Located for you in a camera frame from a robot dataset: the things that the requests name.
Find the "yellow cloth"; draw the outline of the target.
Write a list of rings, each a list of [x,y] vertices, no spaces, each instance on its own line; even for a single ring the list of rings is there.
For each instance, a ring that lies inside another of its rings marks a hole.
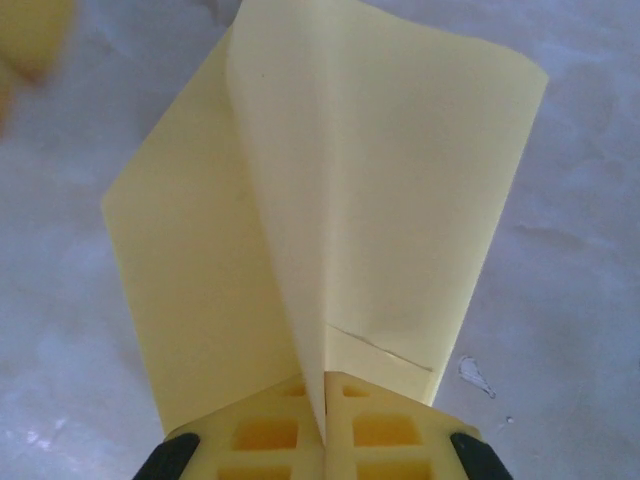
[[[165,431],[302,375],[428,404],[548,82],[362,0],[242,0],[102,211]]]

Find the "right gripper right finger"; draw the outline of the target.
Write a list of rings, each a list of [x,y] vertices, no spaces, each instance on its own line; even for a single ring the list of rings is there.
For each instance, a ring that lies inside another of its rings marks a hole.
[[[399,393],[325,374],[325,480],[514,480],[479,431]]]

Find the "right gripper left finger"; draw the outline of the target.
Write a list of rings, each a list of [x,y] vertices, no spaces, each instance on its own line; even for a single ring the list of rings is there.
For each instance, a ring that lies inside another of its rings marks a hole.
[[[296,375],[176,428],[132,480],[325,480],[324,460]]]

